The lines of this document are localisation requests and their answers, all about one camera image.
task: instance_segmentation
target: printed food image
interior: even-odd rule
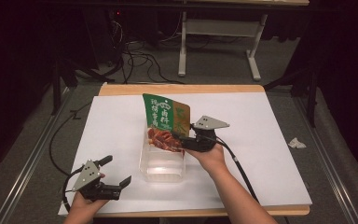
[[[147,131],[147,135],[149,138],[149,144],[154,145],[155,147],[159,147],[164,150],[169,150],[172,152],[180,152],[182,151],[182,145],[178,139],[172,137],[169,131],[162,131],[157,128],[150,128]]]

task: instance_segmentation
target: person's left hand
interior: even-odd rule
[[[80,192],[76,192],[72,202],[71,210],[69,211],[68,217],[63,223],[90,223],[98,210],[100,210],[108,202],[109,200],[97,200],[92,202],[91,200],[85,199]]]

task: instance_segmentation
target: gray carpet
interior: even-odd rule
[[[176,75],[179,47],[174,42],[170,42],[169,46],[160,45],[159,49],[142,47],[141,44],[131,45],[131,49],[132,52],[138,49],[154,55],[161,68],[161,74],[168,79],[176,79],[188,84],[267,84],[282,75],[297,43],[296,41],[279,43],[276,39],[262,41],[256,54],[262,80],[256,83],[251,79],[250,69],[244,58],[244,46],[251,43],[249,39],[240,39],[232,43],[221,42],[230,41],[232,38],[217,38],[217,40],[219,41],[214,41],[205,48],[188,50],[187,73],[186,77],[182,78]],[[190,41],[189,45],[196,48],[202,46],[203,42]],[[130,73],[128,59],[129,56],[126,55],[124,69],[126,75]],[[152,81],[147,75],[148,64],[143,64],[144,61],[143,58],[135,59],[137,66],[134,67],[129,82]],[[158,77],[157,71],[158,68],[154,64],[149,70],[150,76],[155,80],[162,80]],[[121,72],[112,77],[117,79],[117,83],[124,80]],[[79,86],[65,94],[69,96],[68,103],[58,117],[55,128],[71,115],[70,110],[78,109],[98,94],[101,83],[79,80]],[[313,201],[307,216],[289,217],[290,223],[358,223],[358,220],[353,222],[348,218],[342,203],[337,199],[331,178],[326,174],[320,156],[320,145],[322,144],[328,152],[338,176],[351,196],[357,214],[358,164],[339,135],[322,95],[318,93],[315,111],[317,127],[310,129],[303,119],[303,111],[299,106],[302,99],[292,98],[287,91],[288,88],[290,87],[277,88],[268,93],[268,98],[286,141],[289,142],[297,137],[307,145],[307,148],[290,150]],[[72,168],[89,109],[86,107],[78,113],[81,119],[68,121],[53,142],[55,161],[67,172]],[[49,90],[39,107],[24,123],[19,138],[0,164],[0,208],[51,118],[51,110],[52,92]],[[315,132],[320,136],[321,142],[315,141]],[[62,223],[63,218],[57,216],[57,213],[61,205],[63,181],[64,175],[53,167],[48,158],[47,141],[43,146],[40,160],[32,170],[31,178],[24,183],[26,187],[20,192],[21,197],[15,202],[16,206],[10,213],[7,223]],[[276,219],[279,223],[286,223],[283,217],[276,217]]]

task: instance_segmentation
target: white paper sheet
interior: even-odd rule
[[[262,205],[311,204],[264,92],[161,95],[190,105],[191,122],[207,115],[230,124],[215,132],[236,154]],[[99,213],[223,208],[213,181],[188,154],[183,182],[153,184],[144,181],[139,171],[144,126],[142,95],[94,98],[73,170],[88,159],[99,160],[113,155],[113,161],[101,168],[106,174],[103,182],[118,185],[132,175],[120,200],[109,202]],[[225,153],[229,170],[246,187],[229,153]],[[76,178],[77,175],[70,180],[68,189]],[[67,193],[70,203],[73,195]],[[66,214],[62,206],[59,215]]]

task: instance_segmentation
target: crumpled tissue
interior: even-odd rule
[[[289,147],[292,147],[292,148],[305,148],[307,147],[304,143],[298,141],[298,139],[295,137],[292,141],[290,141],[289,144]]]

